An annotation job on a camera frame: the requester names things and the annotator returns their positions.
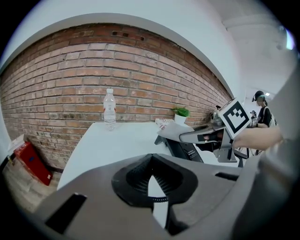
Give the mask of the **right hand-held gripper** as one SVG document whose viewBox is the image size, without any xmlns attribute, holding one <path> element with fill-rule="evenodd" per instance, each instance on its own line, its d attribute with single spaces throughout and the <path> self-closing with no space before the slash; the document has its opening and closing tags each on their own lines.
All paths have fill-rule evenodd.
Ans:
<svg viewBox="0 0 300 240">
<path fill-rule="evenodd" d="M 207 125 L 180 134 L 179 139 L 184 143 L 196 143 L 200 150 L 211 151 L 218 162 L 237 162 L 233 153 L 234 138 L 249 125 L 250 117 L 235 98 L 216 108 Z"/>
</svg>

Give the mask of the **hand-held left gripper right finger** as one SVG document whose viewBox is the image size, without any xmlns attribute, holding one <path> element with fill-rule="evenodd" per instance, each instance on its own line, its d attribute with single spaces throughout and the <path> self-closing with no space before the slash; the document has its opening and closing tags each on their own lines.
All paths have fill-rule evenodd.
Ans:
<svg viewBox="0 0 300 240">
<path fill-rule="evenodd" d="M 153 240 L 231 240 L 244 199 L 238 187 L 243 168 L 209 165 L 168 155 L 153 154 L 151 167 L 165 202 L 154 211 L 164 227 L 153 223 Z"/>
</svg>

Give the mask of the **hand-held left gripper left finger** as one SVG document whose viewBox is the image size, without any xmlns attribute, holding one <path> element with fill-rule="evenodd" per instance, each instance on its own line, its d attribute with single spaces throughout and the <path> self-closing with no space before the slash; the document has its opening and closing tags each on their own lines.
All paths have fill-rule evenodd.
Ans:
<svg viewBox="0 0 300 240">
<path fill-rule="evenodd" d="M 74 194 L 86 199 L 59 238 L 73 240 L 166 240 L 168 232 L 153 217 L 150 208 L 126 204 L 112 188 L 113 175 L 139 160 L 132 157 L 86 171 L 47 197 L 35 216 L 47 220 Z"/>
</svg>

